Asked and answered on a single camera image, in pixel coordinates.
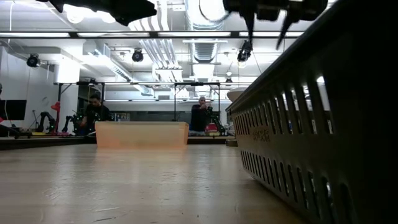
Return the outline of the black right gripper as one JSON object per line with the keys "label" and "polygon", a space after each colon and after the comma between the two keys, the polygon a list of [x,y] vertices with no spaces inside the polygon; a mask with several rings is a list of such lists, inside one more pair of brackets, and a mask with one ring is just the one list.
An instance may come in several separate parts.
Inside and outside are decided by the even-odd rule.
{"label": "black right gripper", "polygon": [[223,0],[224,9],[237,12],[244,18],[248,29],[248,41],[252,45],[254,18],[258,20],[276,21],[279,14],[286,13],[282,28],[277,39],[278,50],[289,27],[299,20],[313,21],[327,7],[328,0]]}

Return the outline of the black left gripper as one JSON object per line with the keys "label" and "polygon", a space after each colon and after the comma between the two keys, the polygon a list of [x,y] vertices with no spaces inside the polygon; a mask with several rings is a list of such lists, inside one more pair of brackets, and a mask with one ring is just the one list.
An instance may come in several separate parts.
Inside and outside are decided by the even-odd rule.
{"label": "black left gripper", "polygon": [[149,0],[36,0],[49,2],[58,12],[67,12],[68,20],[81,22],[96,14],[106,23],[118,22],[128,26],[131,22],[157,14],[155,4]]}

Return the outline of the person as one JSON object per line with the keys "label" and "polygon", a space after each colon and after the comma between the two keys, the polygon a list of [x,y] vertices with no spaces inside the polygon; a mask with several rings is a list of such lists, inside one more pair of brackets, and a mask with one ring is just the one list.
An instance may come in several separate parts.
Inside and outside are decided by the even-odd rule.
{"label": "person", "polygon": [[199,98],[198,104],[192,106],[190,121],[191,136],[205,135],[205,129],[208,125],[208,115],[206,113],[208,108],[212,108],[212,106],[206,102],[206,98],[204,96]]}
{"label": "person", "polygon": [[85,109],[80,127],[83,135],[88,135],[95,131],[95,123],[97,121],[111,121],[112,116],[110,110],[101,102],[99,94],[91,95],[89,103]]}

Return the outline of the red stand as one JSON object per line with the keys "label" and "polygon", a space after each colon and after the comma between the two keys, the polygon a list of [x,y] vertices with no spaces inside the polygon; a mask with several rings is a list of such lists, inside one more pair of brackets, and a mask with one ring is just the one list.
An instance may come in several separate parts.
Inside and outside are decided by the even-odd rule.
{"label": "red stand", "polygon": [[55,124],[54,124],[54,129],[52,131],[53,135],[57,135],[58,134],[58,127],[59,127],[59,121],[60,121],[60,102],[57,101],[54,105],[51,106],[51,109],[55,110],[57,112],[57,116],[55,119]]}

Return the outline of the black slotted plastic basket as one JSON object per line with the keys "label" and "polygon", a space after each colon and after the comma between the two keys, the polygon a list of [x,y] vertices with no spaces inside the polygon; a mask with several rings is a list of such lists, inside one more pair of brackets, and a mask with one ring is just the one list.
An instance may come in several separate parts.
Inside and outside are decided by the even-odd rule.
{"label": "black slotted plastic basket", "polygon": [[398,0],[336,0],[228,111],[245,170],[308,221],[398,224]]}

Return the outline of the black monitor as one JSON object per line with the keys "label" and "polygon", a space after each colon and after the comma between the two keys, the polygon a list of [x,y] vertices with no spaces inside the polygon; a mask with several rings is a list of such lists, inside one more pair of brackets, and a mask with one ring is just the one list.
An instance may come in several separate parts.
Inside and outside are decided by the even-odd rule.
{"label": "black monitor", "polygon": [[0,100],[0,119],[20,121],[25,118],[26,100]]}

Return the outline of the black background rig frame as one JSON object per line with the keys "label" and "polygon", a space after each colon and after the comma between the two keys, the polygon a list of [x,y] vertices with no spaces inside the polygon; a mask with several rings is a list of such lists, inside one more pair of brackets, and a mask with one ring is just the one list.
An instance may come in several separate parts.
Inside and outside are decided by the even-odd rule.
{"label": "black background rig frame", "polygon": [[172,119],[180,119],[179,112],[189,112],[198,104],[199,97],[217,113],[232,102],[249,82],[75,82],[54,83],[58,97],[71,86],[97,87],[100,101],[112,112],[168,111]]}

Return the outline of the black aluminium table frame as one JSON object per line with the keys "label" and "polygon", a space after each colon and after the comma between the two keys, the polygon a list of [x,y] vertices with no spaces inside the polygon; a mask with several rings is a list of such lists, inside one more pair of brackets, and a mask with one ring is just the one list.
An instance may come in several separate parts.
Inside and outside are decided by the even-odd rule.
{"label": "black aluminium table frame", "polygon": [[[248,32],[241,31],[137,31],[137,32],[0,32],[0,39],[127,39],[127,40],[169,40],[181,39],[186,44],[221,44],[228,39],[244,39],[249,40]],[[121,86],[121,85],[139,85],[139,86],[172,86],[177,85],[201,85],[200,82],[141,82],[134,81],[128,77],[128,74],[121,69],[119,65],[113,62],[110,58],[106,58],[105,54],[99,52],[99,57],[103,58],[105,64],[110,66],[110,69],[115,69],[115,72],[121,72],[126,82],[55,82],[58,86],[58,100],[61,100],[61,95],[65,91],[62,87],[69,88],[73,85],[100,85],[101,92],[104,93],[106,86]],[[64,146],[74,144],[93,144],[96,142],[95,137],[77,136],[71,137],[63,133],[55,133],[47,136],[34,136],[32,134],[17,134],[14,140],[5,140],[3,149],[25,149],[35,147],[50,147],[50,146]]]}

